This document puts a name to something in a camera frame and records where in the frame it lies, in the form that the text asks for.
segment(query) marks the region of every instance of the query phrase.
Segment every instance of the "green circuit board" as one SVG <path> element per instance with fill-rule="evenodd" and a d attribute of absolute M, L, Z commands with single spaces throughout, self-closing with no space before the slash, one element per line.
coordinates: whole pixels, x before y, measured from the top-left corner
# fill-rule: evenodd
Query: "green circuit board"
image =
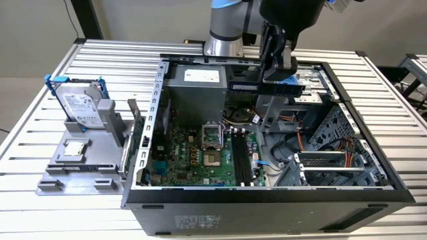
<path fill-rule="evenodd" d="M 258 154 L 256 137 L 245 136 L 246 147 Z M 265 186 L 264 173 L 258 170 L 258 177 L 252 181 L 254 186 Z M 165 174 L 150 177 L 153 186 L 210 186 L 234 187 L 234 165 L 232 152 L 232 139 L 229 131 L 222 135 L 222 148 L 220 151 L 201 149 L 201 129 L 172 130 L 169 155 L 165 161 Z"/>

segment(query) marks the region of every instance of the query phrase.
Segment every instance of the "motherboard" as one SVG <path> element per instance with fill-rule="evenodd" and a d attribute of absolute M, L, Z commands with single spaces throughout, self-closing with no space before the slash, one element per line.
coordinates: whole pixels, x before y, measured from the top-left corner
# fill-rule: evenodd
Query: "motherboard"
<path fill-rule="evenodd" d="M 238 136 L 242 143 L 234 143 Z M 265 186 L 262 169 L 256 164 L 258 146 L 254 133 L 240 132 L 238 136 L 229 130 L 224 131 L 221 126 L 217 130 L 210 125 L 198 129 L 173 128 L 166 159 L 153 161 L 150 185 L 234 187 L 241 186 L 238 179 L 245 173 L 249 176 L 248 186 Z"/>

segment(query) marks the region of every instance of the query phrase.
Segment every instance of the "black pole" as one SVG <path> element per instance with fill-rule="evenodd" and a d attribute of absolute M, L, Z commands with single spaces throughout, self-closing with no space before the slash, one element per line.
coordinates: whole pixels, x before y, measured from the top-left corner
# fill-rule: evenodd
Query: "black pole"
<path fill-rule="evenodd" d="M 85 39 L 103 39 L 90 0 L 70 0 Z"/>
<path fill-rule="evenodd" d="M 406 87 L 406 89 L 402 91 L 401 96 L 406 98 L 410 93 L 414 91 L 414 89 L 418 87 L 421 84 L 420 80 L 414 79 L 410 85 Z"/>

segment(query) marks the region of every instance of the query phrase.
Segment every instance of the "chip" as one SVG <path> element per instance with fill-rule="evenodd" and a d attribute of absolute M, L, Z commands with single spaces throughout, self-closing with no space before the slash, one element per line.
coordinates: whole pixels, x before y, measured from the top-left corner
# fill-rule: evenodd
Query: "chip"
<path fill-rule="evenodd" d="M 186 179 L 186 172 L 178 172 L 177 173 L 177 179 Z"/>

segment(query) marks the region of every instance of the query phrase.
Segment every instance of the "small circuit board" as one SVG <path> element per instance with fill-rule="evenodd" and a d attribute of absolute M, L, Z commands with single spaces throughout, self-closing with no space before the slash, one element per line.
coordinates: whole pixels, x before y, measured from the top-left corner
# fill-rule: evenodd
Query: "small circuit board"
<path fill-rule="evenodd" d="M 217 140 L 213 131 L 208 137 Z M 236 182 L 236 171 L 233 162 L 232 133 L 225 131 L 222 137 L 222 148 L 220 150 L 204 148 L 202 130 L 180 129 L 172 130 L 169 155 L 166 160 L 154 160 L 153 174 L 150 175 L 152 186 L 206 186 L 206 187 L 234 187 L 240 186 Z M 256 137 L 248 133 L 245 139 L 245 160 L 250 170 L 252 185 L 264 186 L 264 173 L 261 168 L 253 167 L 253 153 L 258 155 Z"/>

